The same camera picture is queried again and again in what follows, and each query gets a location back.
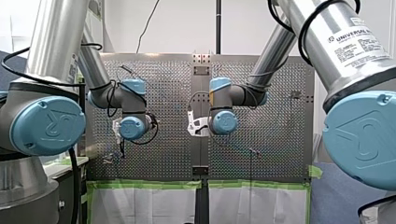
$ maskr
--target metal frame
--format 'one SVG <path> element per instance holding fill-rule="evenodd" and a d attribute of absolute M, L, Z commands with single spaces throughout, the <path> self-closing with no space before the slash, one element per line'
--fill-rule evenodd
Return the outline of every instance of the metal frame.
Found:
<path fill-rule="evenodd" d="M 209 68 L 212 67 L 213 63 L 248 63 L 254 64 L 258 60 L 258 56 L 230 56 L 230 55 L 191 55 L 191 54 L 129 54 L 129 53 L 121 53 L 121 54 L 113 54 L 113 53 L 105 53 L 101 55 L 102 60 L 105 63 L 122 63 L 122 62 L 132 62 L 136 63 L 138 61 L 142 62 L 185 62 L 188 63 L 191 67 L 191 84 L 190 84 L 190 94 L 188 94 L 187 98 L 183 101 L 190 99 L 190 96 L 196 91 L 208 91 L 209 81 L 212 78 L 211 72 L 208 76 L 195 76 L 194 75 L 194 67 L 195 66 L 208 66 Z M 301 68 L 304 69 L 306 76 L 305 76 L 305 96 L 307 96 L 309 100 L 307 100 L 304 108 L 304 164 L 310 164 L 312 160 L 312 129 L 313 129 L 313 95 L 314 95 L 314 69 L 305 65 L 303 60 L 300 57 L 289 57 L 288 63 L 298 63 L 301 64 Z M 194 110 L 194 116 L 196 118 L 200 118 L 202 116 L 207 116 L 209 107 L 208 103 L 203 102 L 205 97 L 202 95 L 196 95 L 194 97 L 195 102 L 191 102 L 191 106 Z M 93 109 L 90 105 L 87 105 L 87 120 L 89 124 L 92 124 L 92 113 Z M 180 114 L 181 116 L 186 117 L 187 119 L 187 109 L 183 113 Z M 87 155 L 93 157 L 93 161 L 95 160 L 95 156 L 92 155 L 90 152 L 94 152 L 97 149 L 97 145 L 94 141 L 92 141 L 92 125 L 88 125 L 87 127 Z M 169 180 L 202 180 L 212 178 L 210 175 L 193 175 L 192 174 L 192 167 L 207 167 L 210 165 L 210 158 L 209 158 L 209 141 L 207 138 L 198 138 L 198 137 L 190 137 L 190 148 L 188 150 L 190 152 L 191 158 L 191 169 L 189 170 L 190 175 L 185 175 L 183 178 L 173 178 L 172 176 L 164 176 L 164 177 L 153 177 L 146 176 L 144 179 L 148 180 L 159 180 L 159 181 L 169 181 Z M 122 175 L 117 176 L 117 178 L 130 178 L 128 176 Z M 295 183 L 302 183 L 302 182 L 309 182 L 309 172 L 308 166 L 304 168 L 304 174 L 299 177 L 263 177 L 260 176 L 253 176 L 255 180 L 271 180 L 271 181 L 278 181 L 278 182 L 295 182 Z"/>

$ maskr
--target metal bracket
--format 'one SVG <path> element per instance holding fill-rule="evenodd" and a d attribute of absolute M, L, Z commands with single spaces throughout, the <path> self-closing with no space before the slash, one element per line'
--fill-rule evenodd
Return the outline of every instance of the metal bracket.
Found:
<path fill-rule="evenodd" d="M 209 136 L 209 126 L 207 124 L 207 117 L 194 119 L 194 114 L 188 111 L 189 116 L 189 131 L 191 136 L 195 137 L 208 137 Z"/>
<path fill-rule="evenodd" d="M 193 175 L 209 175 L 208 166 L 192 166 Z"/>
<path fill-rule="evenodd" d="M 195 76 L 209 76 L 209 66 L 194 66 Z"/>

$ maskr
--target white object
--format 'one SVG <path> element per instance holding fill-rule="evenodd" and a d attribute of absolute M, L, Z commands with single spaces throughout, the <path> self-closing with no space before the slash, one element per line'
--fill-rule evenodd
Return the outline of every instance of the white object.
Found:
<path fill-rule="evenodd" d="M 122 118 L 113 120 L 113 132 L 116 135 L 116 140 L 117 140 L 118 145 L 121 143 L 121 135 L 120 135 L 121 121 L 122 121 Z"/>
<path fill-rule="evenodd" d="M 207 117 L 194 119 L 193 111 L 187 111 L 189 116 L 189 131 L 191 136 L 195 137 L 208 137 L 209 125 L 207 124 Z"/>

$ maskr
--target metal post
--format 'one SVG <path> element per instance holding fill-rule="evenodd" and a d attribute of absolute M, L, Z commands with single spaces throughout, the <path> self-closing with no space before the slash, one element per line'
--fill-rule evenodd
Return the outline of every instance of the metal post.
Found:
<path fill-rule="evenodd" d="M 282 21 L 289 24 L 285 16 L 282 17 Z M 258 86 L 269 86 L 274 73 L 287 60 L 296 41 L 293 33 L 277 25 L 248 77 L 247 85 L 253 89 L 257 89 L 255 87 Z"/>
<path fill-rule="evenodd" d="M 221 54 L 221 0 L 216 0 L 216 54 Z"/>
<path fill-rule="evenodd" d="M 74 83 L 88 0 L 41 0 L 25 72 Z"/>

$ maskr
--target green tape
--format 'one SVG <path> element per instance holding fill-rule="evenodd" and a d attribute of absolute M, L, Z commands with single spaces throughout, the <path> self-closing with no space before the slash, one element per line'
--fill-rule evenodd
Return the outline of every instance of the green tape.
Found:
<path fill-rule="evenodd" d="M 92 196 L 93 196 L 93 188 L 90 188 L 89 185 L 87 184 L 87 203 L 88 203 L 88 208 L 87 208 L 87 223 L 91 224 L 91 215 L 92 215 Z"/>
<path fill-rule="evenodd" d="M 101 180 L 89 181 L 87 186 L 90 189 L 198 189 L 201 187 L 200 181 L 146 181 L 146 180 Z"/>
<path fill-rule="evenodd" d="M 309 176 L 314 177 L 316 179 L 321 179 L 323 175 L 323 171 L 317 166 L 309 165 Z"/>
<path fill-rule="evenodd" d="M 87 194 L 81 195 L 81 204 L 87 202 Z"/>
<path fill-rule="evenodd" d="M 271 181 L 252 181 L 249 180 L 209 180 L 209 187 L 211 189 L 238 189 L 242 187 L 254 187 L 262 189 L 291 189 L 291 190 L 304 190 L 309 189 L 309 184 L 297 183 L 278 183 Z"/>

